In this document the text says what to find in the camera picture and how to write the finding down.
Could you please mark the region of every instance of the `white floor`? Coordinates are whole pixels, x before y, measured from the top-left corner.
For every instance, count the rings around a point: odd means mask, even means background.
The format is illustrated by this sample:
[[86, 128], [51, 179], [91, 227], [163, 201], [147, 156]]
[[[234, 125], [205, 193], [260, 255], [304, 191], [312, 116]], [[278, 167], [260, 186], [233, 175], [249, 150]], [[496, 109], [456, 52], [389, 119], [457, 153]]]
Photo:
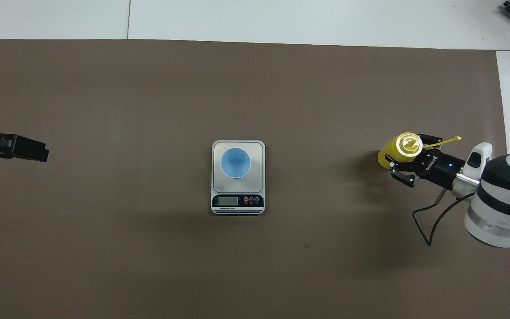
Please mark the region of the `white floor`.
[[499, 10], [502, 2], [0, 0], [0, 39], [179, 39], [498, 50], [510, 152], [510, 20]]

